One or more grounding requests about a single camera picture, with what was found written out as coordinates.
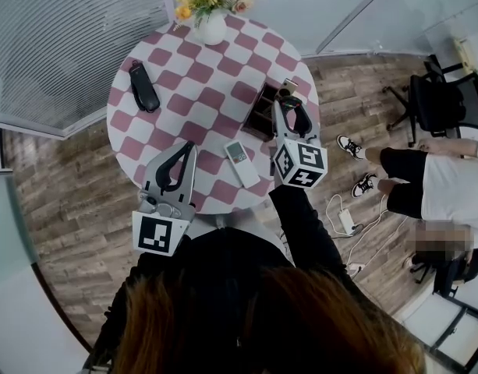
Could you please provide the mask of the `white vase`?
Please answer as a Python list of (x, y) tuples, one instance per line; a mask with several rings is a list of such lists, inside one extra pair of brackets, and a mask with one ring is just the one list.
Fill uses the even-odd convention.
[(220, 11), (213, 11), (200, 18), (193, 29), (196, 38), (203, 44), (218, 45), (225, 39), (227, 31), (225, 16)]

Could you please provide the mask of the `white slatted window blinds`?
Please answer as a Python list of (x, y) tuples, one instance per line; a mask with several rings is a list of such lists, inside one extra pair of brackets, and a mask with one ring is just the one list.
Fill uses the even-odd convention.
[(164, 0), (0, 0), (0, 123), (62, 131), (108, 103)]

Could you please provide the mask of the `light wooden side table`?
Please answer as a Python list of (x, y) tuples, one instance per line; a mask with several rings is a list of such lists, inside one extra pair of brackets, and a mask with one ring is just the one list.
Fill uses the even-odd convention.
[(454, 39), (454, 46), (462, 64), (462, 69), (466, 74), (478, 73), (476, 56), (471, 48), (467, 38)]

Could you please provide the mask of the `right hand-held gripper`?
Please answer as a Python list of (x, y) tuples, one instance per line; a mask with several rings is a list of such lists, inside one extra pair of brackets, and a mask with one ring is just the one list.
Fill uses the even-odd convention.
[(320, 127), (312, 121), (303, 104), (294, 108), (294, 128), (289, 125), (287, 114), (278, 100), (273, 103), (272, 121), (274, 141), (278, 150), (274, 165), (281, 183), (301, 189), (313, 189), (328, 173), (328, 152), (325, 148), (297, 139), (319, 139)]

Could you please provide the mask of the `black metal frame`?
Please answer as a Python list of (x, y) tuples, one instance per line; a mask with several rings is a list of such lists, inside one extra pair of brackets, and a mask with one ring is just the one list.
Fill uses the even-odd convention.
[(427, 357), (455, 374), (478, 364), (478, 309), (455, 298), (428, 294), (399, 316)]

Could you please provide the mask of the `person's right forearm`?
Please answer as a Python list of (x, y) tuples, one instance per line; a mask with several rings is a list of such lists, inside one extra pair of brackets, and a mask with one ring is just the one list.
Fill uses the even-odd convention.
[(280, 185), (269, 193), (296, 267), (326, 270), (336, 276), (345, 264), (317, 211), (301, 188)]

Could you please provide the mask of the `person's left forearm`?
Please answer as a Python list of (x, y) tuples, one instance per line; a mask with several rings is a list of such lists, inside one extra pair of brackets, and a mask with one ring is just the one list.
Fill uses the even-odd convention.
[(187, 286), (198, 277), (198, 267), (191, 260), (189, 250), (177, 249), (174, 256), (160, 256), (149, 252), (140, 255), (137, 264), (131, 269), (127, 281), (134, 284), (144, 279), (162, 278), (164, 285)]

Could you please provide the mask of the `dark brown organizer box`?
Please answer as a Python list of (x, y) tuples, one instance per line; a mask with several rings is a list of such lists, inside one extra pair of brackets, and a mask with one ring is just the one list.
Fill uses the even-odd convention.
[(289, 89), (275, 88), (269, 83), (264, 83), (256, 96), (242, 131), (260, 139), (263, 142), (271, 141), (274, 137), (272, 108), (276, 100), (290, 95)]

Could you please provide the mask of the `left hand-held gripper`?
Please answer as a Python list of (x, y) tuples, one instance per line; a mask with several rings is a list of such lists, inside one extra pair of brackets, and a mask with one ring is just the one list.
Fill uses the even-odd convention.
[(191, 205), (197, 146), (181, 142), (160, 152), (145, 170), (140, 205), (133, 211), (133, 248), (173, 256), (195, 217)]

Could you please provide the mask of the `person's torso in black top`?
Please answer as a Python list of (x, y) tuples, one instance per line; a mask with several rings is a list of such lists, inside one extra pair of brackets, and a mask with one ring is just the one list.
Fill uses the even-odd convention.
[[(231, 369), (241, 374), (242, 353), (239, 350), (239, 324), (246, 316), (246, 303), (260, 288), (262, 271), (290, 268), (292, 264), (270, 242), (235, 228), (222, 228), (197, 238), (185, 236), (177, 249), (187, 249), (199, 275), (188, 284), (197, 317), (191, 323), (204, 330), (201, 340), (192, 343), (184, 362), (203, 365), (205, 345), (217, 354), (211, 371)], [(106, 312), (106, 323), (90, 356), (91, 365), (102, 365), (115, 359), (126, 328), (128, 292), (141, 280), (130, 284), (125, 279)]]

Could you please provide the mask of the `round checkered table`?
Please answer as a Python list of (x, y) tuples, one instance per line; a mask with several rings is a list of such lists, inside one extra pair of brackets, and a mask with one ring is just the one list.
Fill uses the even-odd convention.
[[(108, 136), (131, 181), (143, 181), (148, 163), (182, 141), (197, 145), (192, 201), (202, 214), (230, 213), (261, 204), (272, 187), (269, 152), (242, 131), (264, 83), (298, 84), (299, 97), (312, 115), (319, 99), (313, 77), (299, 52), (262, 23), (229, 15), (218, 45), (201, 44), (193, 31), (174, 24), (157, 29), (128, 54), (115, 75), (107, 105)], [(142, 62), (160, 100), (154, 113), (141, 111), (131, 89), (129, 68)], [(245, 188), (224, 146), (239, 140), (260, 182)]]

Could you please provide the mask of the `white remote control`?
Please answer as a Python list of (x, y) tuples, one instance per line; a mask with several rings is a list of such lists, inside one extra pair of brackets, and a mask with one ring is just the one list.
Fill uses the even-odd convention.
[(224, 146), (225, 153), (245, 188), (250, 188), (260, 182), (253, 162), (247, 155), (245, 147), (239, 140), (233, 140)]

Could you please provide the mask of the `white power strip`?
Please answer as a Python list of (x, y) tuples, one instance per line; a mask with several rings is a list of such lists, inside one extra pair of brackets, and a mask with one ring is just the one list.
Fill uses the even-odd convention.
[(351, 236), (356, 229), (356, 224), (354, 223), (349, 210), (348, 209), (340, 210), (338, 213), (338, 218), (342, 224), (345, 234), (348, 236)]

